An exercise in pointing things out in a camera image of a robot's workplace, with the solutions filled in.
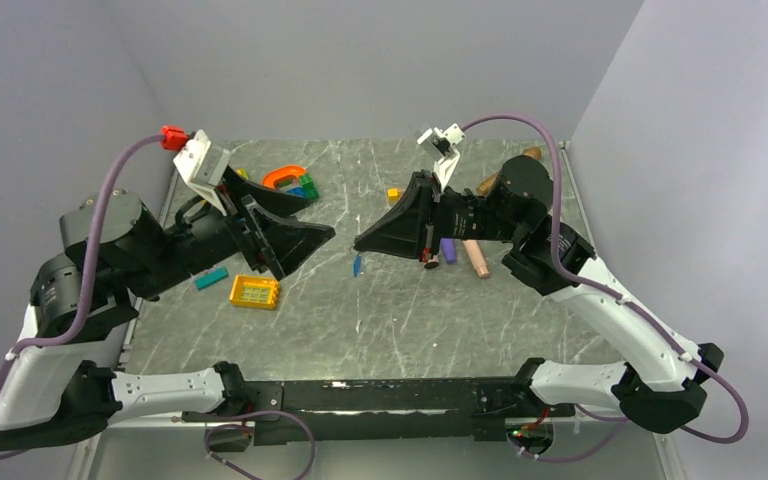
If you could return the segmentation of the blue key tag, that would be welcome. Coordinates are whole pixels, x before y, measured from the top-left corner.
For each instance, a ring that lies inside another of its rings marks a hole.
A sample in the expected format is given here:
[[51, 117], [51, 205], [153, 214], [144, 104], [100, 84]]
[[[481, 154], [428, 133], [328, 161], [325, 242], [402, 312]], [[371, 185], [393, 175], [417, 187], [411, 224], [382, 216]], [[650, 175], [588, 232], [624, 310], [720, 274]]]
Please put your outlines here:
[[362, 256], [357, 254], [353, 261], [353, 276], [359, 277], [362, 272]]

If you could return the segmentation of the orange lego window piece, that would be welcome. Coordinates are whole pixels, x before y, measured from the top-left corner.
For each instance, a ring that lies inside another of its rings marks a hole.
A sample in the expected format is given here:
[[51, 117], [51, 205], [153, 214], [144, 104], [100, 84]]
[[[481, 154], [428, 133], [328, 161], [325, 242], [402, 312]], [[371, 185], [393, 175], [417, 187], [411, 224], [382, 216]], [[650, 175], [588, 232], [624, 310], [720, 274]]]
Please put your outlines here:
[[281, 285], [271, 277], [236, 275], [229, 293], [231, 305], [239, 308], [274, 310]]

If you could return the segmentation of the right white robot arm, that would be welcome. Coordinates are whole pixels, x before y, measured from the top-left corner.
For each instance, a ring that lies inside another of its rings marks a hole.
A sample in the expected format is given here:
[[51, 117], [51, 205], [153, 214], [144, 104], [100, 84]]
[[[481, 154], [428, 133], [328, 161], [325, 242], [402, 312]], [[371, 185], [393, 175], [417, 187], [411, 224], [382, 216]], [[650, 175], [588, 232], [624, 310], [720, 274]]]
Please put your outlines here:
[[704, 382], [723, 352], [642, 318], [629, 291], [570, 226], [560, 227], [552, 246], [552, 190], [546, 168], [525, 155], [508, 159], [483, 196], [441, 187], [430, 172], [416, 172], [397, 204], [359, 234], [354, 247], [423, 262], [444, 238], [509, 244], [503, 264], [517, 280], [575, 313], [621, 354], [605, 365], [531, 358], [515, 376], [513, 406], [528, 416], [561, 404], [617, 409], [660, 434], [687, 425], [703, 409]]

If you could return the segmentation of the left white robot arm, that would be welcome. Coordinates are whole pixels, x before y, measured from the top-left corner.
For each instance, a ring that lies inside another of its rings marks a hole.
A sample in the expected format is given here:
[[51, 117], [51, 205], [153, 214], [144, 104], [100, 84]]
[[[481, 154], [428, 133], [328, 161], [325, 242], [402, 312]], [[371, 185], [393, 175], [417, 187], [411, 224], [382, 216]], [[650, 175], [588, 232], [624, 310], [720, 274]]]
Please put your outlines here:
[[0, 455], [58, 447], [120, 421], [175, 411], [232, 420], [252, 401], [239, 367], [142, 377], [100, 363], [135, 299], [166, 291], [235, 255], [283, 279], [335, 234], [304, 222], [307, 199], [226, 169], [219, 201], [194, 195], [162, 226], [134, 193], [106, 188], [61, 217], [64, 250], [30, 290], [22, 334], [0, 368]]

